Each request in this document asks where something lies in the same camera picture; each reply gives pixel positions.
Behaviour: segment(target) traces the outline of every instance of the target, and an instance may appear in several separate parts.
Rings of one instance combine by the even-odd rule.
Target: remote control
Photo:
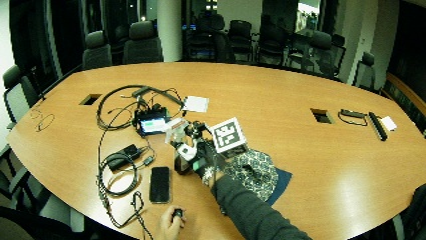
[[[172,218],[174,218],[174,216],[178,216],[180,218],[184,216],[182,209],[174,209],[174,212],[172,214]]]

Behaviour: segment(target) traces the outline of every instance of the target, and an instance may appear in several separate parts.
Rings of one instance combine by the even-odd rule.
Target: gray sleeve
[[[245,239],[310,239],[229,176],[216,182],[212,193]]]

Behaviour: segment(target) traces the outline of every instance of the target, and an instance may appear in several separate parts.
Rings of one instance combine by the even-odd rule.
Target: adapter plug
[[[106,164],[110,171],[116,171],[124,165],[129,164],[129,159],[132,159],[132,161],[136,160],[141,156],[141,153],[141,150],[132,144],[118,152],[110,154],[106,157]]]
[[[144,95],[149,91],[149,87],[144,86],[141,89],[132,93],[132,97],[137,98],[138,95]]]

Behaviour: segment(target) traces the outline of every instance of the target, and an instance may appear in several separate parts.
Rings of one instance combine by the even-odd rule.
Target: black phone
[[[149,183],[149,201],[152,203],[170,202],[170,169],[169,167],[153,167]]]

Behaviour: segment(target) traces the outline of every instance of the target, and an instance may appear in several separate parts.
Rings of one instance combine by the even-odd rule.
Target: power adapter
[[[129,164],[129,158],[136,160],[141,156],[141,150],[134,146],[134,144],[126,146],[118,152],[110,154],[106,157],[106,164],[110,171],[116,171],[124,165]]]

